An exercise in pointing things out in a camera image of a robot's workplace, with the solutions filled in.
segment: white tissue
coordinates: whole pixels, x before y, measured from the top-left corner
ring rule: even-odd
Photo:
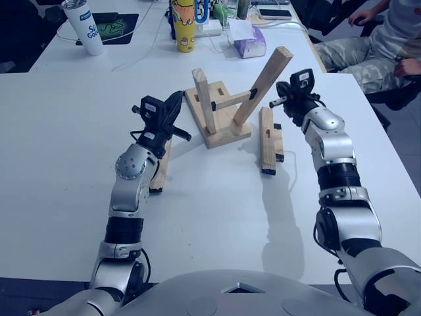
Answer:
[[[255,33],[253,31],[253,26],[251,25],[250,21],[229,18],[228,23],[230,24],[231,41],[256,39]]]

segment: floor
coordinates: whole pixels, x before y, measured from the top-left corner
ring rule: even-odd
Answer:
[[[374,4],[369,2],[363,8],[367,9],[372,5]],[[351,28],[346,22],[326,37],[321,36],[320,32],[310,31],[313,36],[324,41],[358,36],[359,32],[360,28]],[[389,110],[385,105],[376,107],[391,121],[392,124],[387,134],[421,195],[421,95],[418,95],[410,105],[397,112]],[[45,282],[0,278],[0,316],[27,315],[29,309],[45,311],[83,290],[84,287],[85,284],[80,282]],[[333,285],[316,287],[337,295]],[[352,296],[350,285],[345,286],[345,292]]]

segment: white table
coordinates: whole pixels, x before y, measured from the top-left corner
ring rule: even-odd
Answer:
[[[232,93],[255,80],[250,70],[241,80],[205,70]],[[191,86],[190,69],[164,77],[147,69],[1,75],[0,277],[89,280],[105,234],[114,162],[132,142],[128,132],[143,126],[131,106],[144,95],[164,99]],[[421,263],[420,198],[354,78],[317,72],[314,90],[347,122],[383,245]],[[261,105],[275,98],[272,87]],[[177,125],[193,138],[174,138],[164,192],[146,210],[142,240],[152,282],[249,269],[332,283],[336,260],[311,237],[318,184],[310,148],[282,109],[274,118],[283,126],[285,162],[266,177],[256,165],[258,110],[248,120],[251,138],[208,150],[183,105]]]
[[[93,12],[118,11],[119,13],[139,13],[139,20],[143,18],[149,8],[150,2],[139,0],[124,1],[98,1],[91,0]],[[215,53],[209,38],[197,38],[196,48],[191,53],[180,53],[175,41],[170,38],[170,26],[165,18],[159,28],[157,41],[147,58],[135,63],[143,57],[152,46],[152,41],[157,33],[161,18],[168,7],[164,3],[154,3],[140,27],[133,34],[128,45],[106,45],[104,54],[96,57],[89,56],[82,46],[64,41],[57,36],[45,49],[41,57],[31,69],[31,72],[56,72],[56,71],[110,71],[117,66],[130,64],[126,68],[116,71],[184,71],[210,65],[215,73],[219,72],[244,72],[250,68],[260,69],[277,46],[287,47],[293,54],[291,65],[295,69],[309,67],[320,71],[320,66],[307,41],[305,33],[298,25],[284,24],[275,28],[262,29],[266,38],[267,53],[265,57],[242,60],[234,47],[230,47],[227,37],[222,34],[212,37],[216,48],[223,53]],[[76,39],[76,34],[69,23],[65,24],[60,34],[67,38]]]

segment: wooden plank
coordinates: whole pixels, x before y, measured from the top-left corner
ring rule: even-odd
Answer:
[[[209,134],[216,133],[215,121],[212,113],[211,96],[209,95],[209,85],[203,71],[193,69],[191,72],[193,79],[195,80],[197,95],[199,96],[200,106],[202,108],[202,114],[206,122],[206,127]]]
[[[227,96],[230,96],[224,83],[221,81],[209,84],[209,93],[211,99],[215,101],[227,99]],[[186,90],[186,99],[209,149],[251,136],[251,129],[248,124],[237,126],[234,123],[233,117],[235,112],[237,112],[235,105],[213,112],[217,133],[209,134],[195,88]]]
[[[295,17],[297,19],[297,21],[301,23],[300,19],[298,18],[298,14],[295,12],[294,6],[291,5],[291,4],[289,4],[288,6],[289,6],[288,9],[289,9],[290,13],[292,14],[292,16]],[[320,69],[322,69],[322,72],[328,72],[326,70],[326,67],[324,66],[324,63],[322,62],[322,59],[320,59],[320,56],[318,55],[317,50],[314,47],[313,42],[311,42],[310,37],[309,37],[309,34],[305,32],[304,33],[304,36],[305,36],[307,42],[309,43],[309,46],[311,48],[311,51],[312,51],[314,57],[316,58],[317,63],[320,66]]]
[[[250,99],[250,95],[251,95],[250,91],[244,91],[241,93],[234,94],[230,96],[228,99],[225,99],[222,101],[216,102],[215,100],[213,100],[216,104],[216,111],[221,110],[225,107],[229,107],[230,105],[235,105],[235,104],[247,101],[248,99]]]
[[[260,169],[264,174],[276,174],[274,117],[268,107],[260,110]]]
[[[280,161],[283,163],[283,161],[285,160],[285,156],[284,156],[284,141],[282,139],[281,124],[274,124],[273,137],[274,137],[274,143],[275,143],[276,161]]]
[[[155,177],[149,185],[149,193],[161,193],[165,183],[166,170],[168,168],[168,161],[170,159],[171,141],[168,140],[165,144],[165,155],[159,160],[159,169]]]
[[[252,100],[243,102],[237,113],[234,115],[234,121],[238,126],[241,126],[254,111],[272,84],[276,81],[276,79],[278,79],[281,72],[288,65],[292,56],[293,55],[288,51],[288,49],[284,47],[275,48],[272,56],[270,56],[255,84],[253,84],[253,87],[250,89],[257,89],[255,97],[252,98]]]

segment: power strip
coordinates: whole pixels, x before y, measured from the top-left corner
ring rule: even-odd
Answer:
[[[222,26],[219,20],[209,20],[207,23],[196,23],[196,38],[205,36],[219,36],[222,34]]]

